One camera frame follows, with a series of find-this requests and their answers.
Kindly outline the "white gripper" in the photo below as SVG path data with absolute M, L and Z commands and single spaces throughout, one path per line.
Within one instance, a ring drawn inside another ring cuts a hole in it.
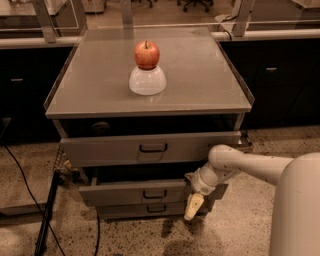
M 224 171 L 214 168 L 209 163 L 198 168 L 194 173 L 186 173 L 184 177 L 191 182 L 194 194 L 190 194 L 184 213 L 184 219 L 192 220 L 201 208 L 204 197 L 210 195 L 227 176 Z

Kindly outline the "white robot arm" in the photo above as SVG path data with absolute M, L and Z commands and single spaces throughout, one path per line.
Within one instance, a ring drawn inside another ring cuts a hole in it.
M 216 145 L 208 162 L 189 175 L 184 218 L 193 219 L 204 198 L 237 172 L 276 187 L 269 256 L 320 256 L 320 153 L 286 158 Z

